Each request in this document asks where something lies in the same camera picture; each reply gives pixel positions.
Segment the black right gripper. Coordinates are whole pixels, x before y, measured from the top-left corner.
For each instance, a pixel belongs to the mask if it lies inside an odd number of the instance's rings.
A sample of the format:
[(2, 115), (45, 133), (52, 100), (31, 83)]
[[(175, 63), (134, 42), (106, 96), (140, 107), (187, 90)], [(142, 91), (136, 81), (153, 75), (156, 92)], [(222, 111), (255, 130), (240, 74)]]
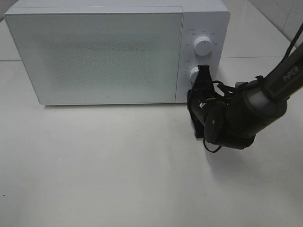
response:
[(204, 124), (210, 109), (229, 102), (236, 88), (212, 81), (209, 65), (198, 65), (198, 75), (187, 92), (187, 109), (195, 130), (195, 137), (204, 137)]

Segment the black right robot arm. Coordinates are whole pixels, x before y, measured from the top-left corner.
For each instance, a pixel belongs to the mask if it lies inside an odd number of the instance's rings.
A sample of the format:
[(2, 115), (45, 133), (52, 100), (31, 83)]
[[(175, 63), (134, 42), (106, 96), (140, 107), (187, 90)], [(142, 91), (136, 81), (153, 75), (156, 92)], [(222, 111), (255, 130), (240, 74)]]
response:
[(212, 80), (208, 65), (199, 65), (187, 93), (187, 109), (195, 137), (203, 144), (244, 149), (258, 132), (281, 118), (287, 100), (303, 86), (303, 47), (287, 52), (266, 76), (226, 86)]

